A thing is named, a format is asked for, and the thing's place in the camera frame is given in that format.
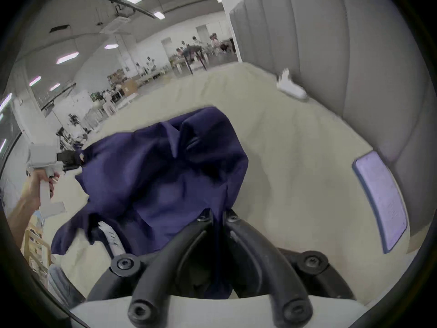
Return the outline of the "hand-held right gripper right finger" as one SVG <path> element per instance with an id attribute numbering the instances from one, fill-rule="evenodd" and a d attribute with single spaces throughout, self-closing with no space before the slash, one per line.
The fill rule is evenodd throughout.
<path id="1" fill-rule="evenodd" d="M 239 297 L 268 295 L 273 322 L 280 328 L 300 328 L 314 314 L 309 295 L 356 300 L 351 288 L 325 254 L 275 247 L 233 210 L 223 214 L 227 272 Z"/>

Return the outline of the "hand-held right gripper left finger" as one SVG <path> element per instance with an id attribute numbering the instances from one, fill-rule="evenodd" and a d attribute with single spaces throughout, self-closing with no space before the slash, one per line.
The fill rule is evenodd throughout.
<path id="1" fill-rule="evenodd" d="M 91 289 L 87 302 L 131 296 L 127 316 L 137 328 L 159 327 L 169 289 L 190 253 L 208 235 L 212 213 L 201 213 L 165 247 L 152 254 L 120 254 Z"/>

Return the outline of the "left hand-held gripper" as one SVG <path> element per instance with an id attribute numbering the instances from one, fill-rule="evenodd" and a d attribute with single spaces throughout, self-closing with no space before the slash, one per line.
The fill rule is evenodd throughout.
<path id="1" fill-rule="evenodd" d="M 53 178 L 56 173 L 67 172 L 83 167 L 85 162 L 84 150 L 58 151 L 57 146 L 44 144 L 31 144 L 27 160 L 28 172 L 42 170 L 48 178 Z M 39 185 L 40 208 L 42 218 L 57 216 L 65 212 L 63 202 L 52 202 L 50 197 L 49 182 L 41 181 Z"/>

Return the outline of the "person's left hand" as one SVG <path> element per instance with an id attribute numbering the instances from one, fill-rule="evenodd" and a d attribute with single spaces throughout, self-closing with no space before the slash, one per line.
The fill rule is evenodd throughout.
<path id="1" fill-rule="evenodd" d="M 54 195 L 54 185 L 57 183 L 60 175 L 55 172 L 53 176 L 48 177 L 45 170 L 36 169 L 30 176 L 27 177 L 23 187 L 21 199 L 24 200 L 25 206 L 31 212 L 39 209 L 40 202 L 40 183 L 47 182 L 49 184 L 50 197 Z"/>

